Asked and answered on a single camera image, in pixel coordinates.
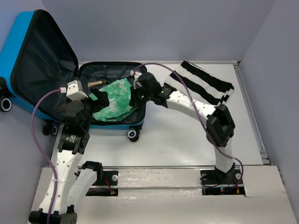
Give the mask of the green white tie-dye garment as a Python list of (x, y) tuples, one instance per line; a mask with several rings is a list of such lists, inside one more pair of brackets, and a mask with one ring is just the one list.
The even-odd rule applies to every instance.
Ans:
[(109, 107), (105, 107), (93, 114), (96, 121), (119, 122), (136, 110), (129, 105), (131, 99), (131, 83), (127, 78), (119, 79), (100, 88), (100, 92), (107, 92)]

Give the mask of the black white striped towel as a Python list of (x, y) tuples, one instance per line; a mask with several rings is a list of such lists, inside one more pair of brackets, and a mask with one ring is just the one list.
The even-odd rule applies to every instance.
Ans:
[(164, 84), (187, 95), (185, 87), (180, 82), (182, 79), (192, 98), (197, 101), (210, 105), (225, 104), (234, 91), (234, 86), (231, 83), (216, 78), (189, 61), (183, 61), (175, 71), (179, 76), (171, 73)]

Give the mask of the blue kids suitcase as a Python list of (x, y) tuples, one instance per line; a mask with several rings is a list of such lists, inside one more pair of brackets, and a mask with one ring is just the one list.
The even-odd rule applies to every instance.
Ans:
[[(83, 91), (90, 96), (89, 82), (106, 80), (93, 86), (98, 90), (112, 82), (127, 78), (133, 85), (130, 71), (146, 73), (147, 69), (134, 62), (91, 62), (79, 65), (77, 57), (62, 31), (45, 10), (22, 12), (16, 17), (0, 54), (1, 101), (32, 114), (37, 102), (50, 91), (67, 87), (78, 80)], [(54, 134), (58, 124), (65, 125), (64, 113), (69, 99), (65, 94), (54, 93), (38, 107), (35, 117), (45, 120), (45, 135)], [(124, 129), (127, 137), (139, 139), (146, 106), (136, 110), (119, 122), (96, 121), (92, 117), (91, 128)]]

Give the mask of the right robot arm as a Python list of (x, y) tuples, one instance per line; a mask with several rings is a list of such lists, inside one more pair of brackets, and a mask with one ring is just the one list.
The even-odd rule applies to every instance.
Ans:
[(235, 169), (231, 146), (235, 123), (228, 108), (223, 104), (214, 106), (190, 99), (186, 93), (168, 84), (161, 86), (149, 72), (131, 71), (130, 76), (134, 80), (130, 88), (130, 106), (140, 107), (152, 101), (198, 120), (207, 140), (214, 146), (216, 180), (221, 183), (230, 180)]

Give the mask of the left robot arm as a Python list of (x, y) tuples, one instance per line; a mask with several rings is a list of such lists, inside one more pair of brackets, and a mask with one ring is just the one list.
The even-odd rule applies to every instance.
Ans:
[(93, 114), (109, 106), (108, 93), (92, 88), (92, 93), (97, 98), (93, 100), (73, 84), (61, 87), (45, 94), (37, 102), (32, 112), (32, 120), (35, 119), (40, 104), (58, 92), (65, 94), (70, 101), (65, 108), (65, 125), (55, 163), (45, 154), (36, 138), (34, 127), (31, 127), (33, 140), (53, 172), (44, 199), (38, 209), (29, 215), (28, 220), (32, 224), (75, 224), (78, 220), (78, 204), (92, 184), (99, 184), (103, 180), (103, 166), (100, 162), (87, 161), (80, 172), (78, 163), (90, 138)]

